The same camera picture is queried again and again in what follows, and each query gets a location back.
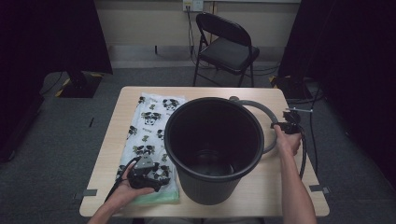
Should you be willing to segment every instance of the wooden table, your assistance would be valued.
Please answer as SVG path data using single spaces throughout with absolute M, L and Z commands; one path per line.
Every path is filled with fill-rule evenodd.
M 120 164 L 120 157 L 125 145 L 125 134 L 132 122 L 137 100 L 141 92 L 170 96 L 185 96 L 188 100 L 215 96 L 229 99 L 237 96 L 241 100 L 259 102 L 270 108 L 281 121 L 283 111 L 288 107 L 282 91 L 276 89 L 251 88 L 199 88 L 199 87 L 125 87 L 121 90 L 119 100 L 108 125 L 106 136 L 87 189 L 97 189 L 96 196 L 84 197 L 80 213 L 91 217 L 103 204 L 105 197 L 114 184 L 115 174 Z M 275 139 L 274 130 L 270 129 L 271 120 L 260 110 L 248 108 L 259 120 L 264 131 L 265 145 Z M 179 185 L 180 201 L 176 204 L 129 204 L 116 216 L 122 217 L 273 217 L 282 216 L 280 163 L 276 149 L 262 156 L 256 168 L 244 176 L 236 186 L 233 194 L 223 203 L 201 205 L 186 196 Z M 301 165 L 302 150 L 295 156 Z M 318 185 L 311 161 L 306 159 L 303 182 L 312 198 L 318 217 L 329 214 L 329 206 L 322 191 L 312 192 L 309 186 Z

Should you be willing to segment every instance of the gray curved handle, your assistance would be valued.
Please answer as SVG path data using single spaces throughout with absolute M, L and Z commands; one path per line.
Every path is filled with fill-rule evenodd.
M 250 105 L 253 107 L 256 107 L 258 109 L 260 109 L 262 112 L 264 112 L 273 123 L 278 123 L 277 118 L 274 114 L 274 112 L 272 112 L 267 106 L 262 105 L 260 103 L 257 103 L 255 101 L 248 101 L 248 100 L 234 100 L 233 98 L 230 98 L 230 100 L 240 104 L 240 105 Z M 271 151 L 276 145 L 276 139 L 268 146 L 265 147 L 264 150 L 262 151 L 262 154 L 267 153 L 269 151 Z

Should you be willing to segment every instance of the person's right hand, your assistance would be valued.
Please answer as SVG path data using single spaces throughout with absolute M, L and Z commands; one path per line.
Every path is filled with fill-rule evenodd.
M 279 125 L 274 125 L 276 132 L 276 147 L 282 154 L 290 154 L 295 156 L 301 144 L 301 134 L 285 134 Z

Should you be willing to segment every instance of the hand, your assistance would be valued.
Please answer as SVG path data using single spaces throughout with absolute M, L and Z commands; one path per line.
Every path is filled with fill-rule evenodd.
M 301 144 L 301 134 L 285 134 L 279 125 L 274 125 L 276 132 L 276 147 L 282 155 L 290 154 L 295 156 Z
M 131 202 L 135 197 L 154 192 L 153 188 L 133 189 L 131 187 L 129 181 L 127 180 L 127 175 L 133 167 L 134 164 L 130 164 L 128 166 L 122 176 L 122 179 L 124 180 L 120 182 L 117 189 L 106 201 L 106 203 L 109 204 L 115 212 L 118 212 L 122 207 L 126 206 L 129 202 Z

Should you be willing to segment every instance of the black bucket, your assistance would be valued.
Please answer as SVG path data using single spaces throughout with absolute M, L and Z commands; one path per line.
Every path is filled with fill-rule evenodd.
M 201 98 L 182 105 L 169 118 L 165 148 L 184 192 L 201 204 L 217 204 L 262 157 L 262 127 L 238 103 Z

